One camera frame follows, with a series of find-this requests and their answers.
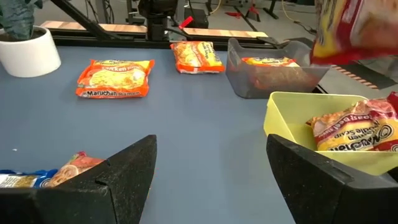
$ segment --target blue package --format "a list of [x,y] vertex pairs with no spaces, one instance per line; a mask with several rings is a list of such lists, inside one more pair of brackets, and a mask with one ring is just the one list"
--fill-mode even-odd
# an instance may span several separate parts
[[57,169],[52,169],[24,173],[14,170],[0,170],[0,187],[45,187],[57,171]]

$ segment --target green leaves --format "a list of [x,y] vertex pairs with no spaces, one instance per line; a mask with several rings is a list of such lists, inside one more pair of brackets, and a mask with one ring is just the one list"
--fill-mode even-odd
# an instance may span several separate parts
[[42,0],[0,0],[0,24],[13,39],[32,37],[34,7],[43,8]]

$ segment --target yellow plastic bin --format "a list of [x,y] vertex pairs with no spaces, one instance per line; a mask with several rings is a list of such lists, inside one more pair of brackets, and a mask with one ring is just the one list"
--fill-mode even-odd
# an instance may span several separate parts
[[[267,104],[264,121],[266,135],[278,134],[311,150],[317,150],[312,128],[305,123],[314,116],[343,111],[362,96],[314,93],[273,92]],[[331,152],[324,156],[371,175],[381,175],[398,166],[396,152]]]

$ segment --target blue tabletop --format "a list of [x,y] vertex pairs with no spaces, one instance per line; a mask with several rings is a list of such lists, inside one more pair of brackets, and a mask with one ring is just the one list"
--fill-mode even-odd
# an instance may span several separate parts
[[[14,78],[0,66],[0,169],[59,168],[78,151],[107,158],[156,134],[141,223],[294,223],[266,154],[266,100],[236,96],[224,73],[177,73],[171,50],[58,51],[62,66],[42,77]],[[226,63],[226,52],[219,55]],[[76,81],[91,58],[155,59],[149,94],[78,98]]]

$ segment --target clear plastic bin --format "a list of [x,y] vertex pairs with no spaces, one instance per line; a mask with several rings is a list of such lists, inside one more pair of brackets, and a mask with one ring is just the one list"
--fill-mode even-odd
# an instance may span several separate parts
[[[291,41],[282,49],[245,49],[235,38],[231,38],[228,41],[226,75],[235,94],[243,98],[269,98],[273,91],[311,93],[330,67],[310,65],[309,54],[310,48],[298,41]],[[248,65],[242,61],[245,57],[295,59],[303,72],[297,75],[297,72],[294,72],[297,67]],[[261,82],[266,85],[265,88],[255,85],[254,80],[258,80],[261,75]]]
[[[343,111],[365,99],[353,95],[274,92],[267,104],[264,130],[266,135],[278,134],[315,151],[312,128],[305,123],[314,116]],[[398,166],[398,152],[319,153],[371,175],[380,175]]]

